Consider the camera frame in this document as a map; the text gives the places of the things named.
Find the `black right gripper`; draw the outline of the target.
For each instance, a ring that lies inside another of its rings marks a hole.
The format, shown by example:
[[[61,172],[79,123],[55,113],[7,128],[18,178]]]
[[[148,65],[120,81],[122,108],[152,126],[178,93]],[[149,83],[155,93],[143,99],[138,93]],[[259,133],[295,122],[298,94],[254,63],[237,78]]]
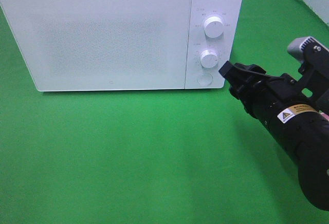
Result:
[[[269,76],[256,64],[232,64],[227,61],[220,75],[231,85],[231,94],[241,101],[245,111],[258,119],[269,132],[299,132],[324,125],[319,108],[288,74]]]

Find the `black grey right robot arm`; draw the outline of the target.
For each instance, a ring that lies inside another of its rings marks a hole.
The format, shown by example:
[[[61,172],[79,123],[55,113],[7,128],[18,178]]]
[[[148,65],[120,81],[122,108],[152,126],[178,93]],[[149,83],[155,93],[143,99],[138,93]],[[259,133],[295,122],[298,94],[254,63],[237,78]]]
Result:
[[[219,73],[246,113],[259,120],[298,168],[306,199],[328,210],[328,120],[284,73],[267,75],[258,65],[226,62]]]

